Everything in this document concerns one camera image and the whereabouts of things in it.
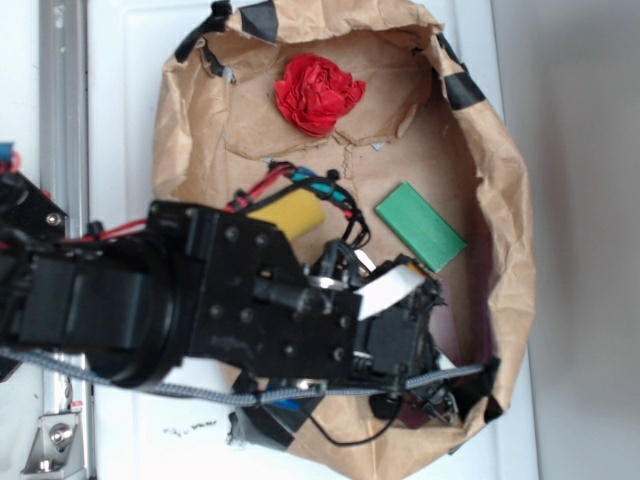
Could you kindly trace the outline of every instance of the black wire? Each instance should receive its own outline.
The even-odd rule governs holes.
[[[403,406],[404,406],[404,397],[400,396],[398,401],[398,408],[393,413],[393,416],[389,419],[389,421],[386,423],[384,427],[382,427],[378,432],[374,433],[369,438],[365,438],[363,440],[356,440],[353,442],[341,442],[336,440],[331,435],[329,435],[329,433],[324,429],[322,425],[320,425],[320,422],[318,422],[318,420],[314,418],[311,412],[307,412],[305,410],[303,410],[303,412],[309,415],[309,420],[311,420],[311,423],[313,423],[313,425],[318,429],[318,431],[322,434],[322,436],[326,438],[327,441],[329,441],[329,443],[331,443],[332,445],[336,447],[358,447],[360,445],[366,445],[367,443],[371,443],[377,440],[378,438],[380,438],[382,435],[384,435],[387,432],[387,430],[391,428],[391,425],[393,425],[393,423],[400,416],[400,411],[402,410]]]

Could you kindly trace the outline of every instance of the gray wall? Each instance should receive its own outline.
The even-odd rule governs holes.
[[[531,172],[541,476],[640,475],[640,2],[493,0]]]

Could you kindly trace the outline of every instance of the white paper piece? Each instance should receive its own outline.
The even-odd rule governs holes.
[[[371,146],[375,149],[376,152],[379,152],[384,148],[387,142],[373,142]]]
[[[236,83],[236,76],[233,74],[231,67],[224,67],[222,70],[222,78],[227,83]]]
[[[438,349],[438,353],[440,354],[438,356],[438,366],[440,367],[440,370],[456,368],[455,364],[449,359],[449,357],[442,353],[442,350]]]
[[[358,320],[369,318],[398,303],[422,282],[424,277],[406,265],[391,269],[377,280],[356,290],[362,296]]]
[[[373,272],[376,269],[376,264],[373,263],[373,260],[369,258],[369,255],[364,253],[362,250],[356,250],[356,257],[358,257],[360,263],[362,263],[362,265],[364,265],[364,267],[370,272]]]

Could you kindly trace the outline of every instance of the gray braided cable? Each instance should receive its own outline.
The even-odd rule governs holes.
[[[107,380],[106,378],[100,377],[90,370],[83,370],[82,368],[76,367],[75,365],[61,362],[59,360],[51,358],[49,355],[42,352],[16,352],[7,347],[0,347],[0,356],[9,358],[16,362],[33,363],[34,365],[37,365],[46,370],[57,371],[62,373],[63,375],[78,378],[79,380],[84,380],[95,385],[115,386],[111,381]],[[473,375],[482,372],[484,368],[484,365],[476,364],[460,368],[452,368],[448,370],[438,370],[436,372],[425,373],[423,375],[410,378],[406,383],[406,388],[408,390],[412,390],[418,387],[429,385],[431,383],[442,382],[445,380],[464,377],[467,375]],[[261,392],[254,395],[251,393],[222,393],[186,385],[160,383],[156,385],[149,393],[181,398],[197,398],[237,407],[250,407],[258,404],[275,403],[282,400],[298,400],[303,398],[322,397],[325,395],[370,396],[384,393],[384,390],[371,388],[326,389],[321,385],[313,385],[306,390],[289,387],[268,390],[266,392]]]

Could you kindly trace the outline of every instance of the blue tape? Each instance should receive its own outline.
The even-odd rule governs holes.
[[[300,402],[297,402],[296,400],[280,400],[279,402],[273,402],[271,405],[289,410],[290,412],[300,411]]]
[[[0,143],[0,160],[10,161],[13,158],[13,143]]]

